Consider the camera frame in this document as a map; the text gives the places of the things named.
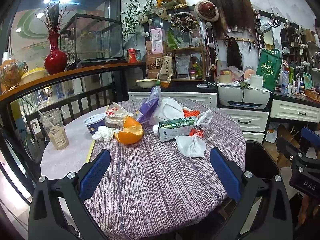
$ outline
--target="purple plastic bag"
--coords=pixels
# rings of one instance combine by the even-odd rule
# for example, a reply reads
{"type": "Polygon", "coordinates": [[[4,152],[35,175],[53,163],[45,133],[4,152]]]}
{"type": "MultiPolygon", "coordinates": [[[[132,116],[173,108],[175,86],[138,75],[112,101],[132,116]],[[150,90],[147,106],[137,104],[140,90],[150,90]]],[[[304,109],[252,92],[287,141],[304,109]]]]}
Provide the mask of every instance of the purple plastic bag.
{"type": "Polygon", "coordinates": [[[161,88],[160,86],[153,87],[149,97],[141,105],[139,112],[137,113],[137,122],[143,124],[148,122],[161,102],[161,88]]]}

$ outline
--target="plastic cup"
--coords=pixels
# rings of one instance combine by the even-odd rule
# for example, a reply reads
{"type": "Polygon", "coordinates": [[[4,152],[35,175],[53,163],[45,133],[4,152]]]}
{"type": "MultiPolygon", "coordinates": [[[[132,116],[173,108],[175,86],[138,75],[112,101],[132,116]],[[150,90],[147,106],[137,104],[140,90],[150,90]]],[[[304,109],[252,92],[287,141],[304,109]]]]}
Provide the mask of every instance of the plastic cup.
{"type": "Polygon", "coordinates": [[[45,133],[57,150],[62,150],[69,145],[69,140],[62,123],[61,114],[62,112],[60,109],[52,109],[50,111],[43,112],[43,116],[41,116],[39,120],[44,127],[45,133]]]}

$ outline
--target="yogurt cup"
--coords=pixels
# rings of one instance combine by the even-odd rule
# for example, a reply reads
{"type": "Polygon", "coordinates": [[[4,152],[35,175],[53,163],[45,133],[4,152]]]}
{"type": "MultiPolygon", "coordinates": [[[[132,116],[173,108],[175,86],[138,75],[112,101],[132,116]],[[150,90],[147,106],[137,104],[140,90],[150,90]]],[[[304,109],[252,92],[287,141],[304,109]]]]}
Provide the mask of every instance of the yogurt cup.
{"type": "Polygon", "coordinates": [[[106,121],[104,120],[107,114],[95,114],[93,116],[90,116],[89,118],[85,119],[83,123],[87,126],[89,129],[89,132],[91,134],[94,134],[96,131],[98,131],[99,126],[105,126],[106,121]]]}

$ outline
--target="red vase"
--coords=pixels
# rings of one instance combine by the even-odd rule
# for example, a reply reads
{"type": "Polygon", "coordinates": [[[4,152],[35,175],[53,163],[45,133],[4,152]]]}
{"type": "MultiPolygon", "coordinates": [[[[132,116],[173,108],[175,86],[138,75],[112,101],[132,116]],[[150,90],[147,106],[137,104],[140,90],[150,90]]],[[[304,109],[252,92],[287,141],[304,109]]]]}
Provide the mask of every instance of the red vase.
{"type": "Polygon", "coordinates": [[[59,33],[51,34],[48,37],[50,41],[50,54],[44,60],[44,68],[50,75],[63,72],[67,66],[68,57],[63,51],[59,50],[59,33]]]}

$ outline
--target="round table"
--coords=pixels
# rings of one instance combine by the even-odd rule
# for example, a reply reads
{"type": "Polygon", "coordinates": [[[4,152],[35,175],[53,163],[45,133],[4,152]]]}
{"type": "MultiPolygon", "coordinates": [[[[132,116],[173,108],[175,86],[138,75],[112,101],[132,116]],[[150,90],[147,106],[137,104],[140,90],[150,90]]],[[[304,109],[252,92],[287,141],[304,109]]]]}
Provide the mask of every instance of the round table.
{"type": "MultiPolygon", "coordinates": [[[[213,147],[244,170],[245,140],[238,123],[219,108],[188,99],[176,100],[201,113],[212,110],[211,123],[203,127],[204,158],[183,156],[175,140],[161,143],[148,124],[142,126],[145,135],[136,144],[123,145],[115,139],[95,143],[90,160],[105,148],[111,154],[111,164],[92,198],[84,203],[110,239],[140,239],[167,233],[199,222],[220,205],[227,193],[209,161],[213,147]]],[[[143,101],[119,104],[135,113],[143,101]]],[[[97,109],[66,125],[70,145],[58,151],[51,142],[48,144],[41,162],[43,175],[59,179],[69,171],[79,171],[92,144],[83,120],[105,110],[106,107],[97,109]]]]}

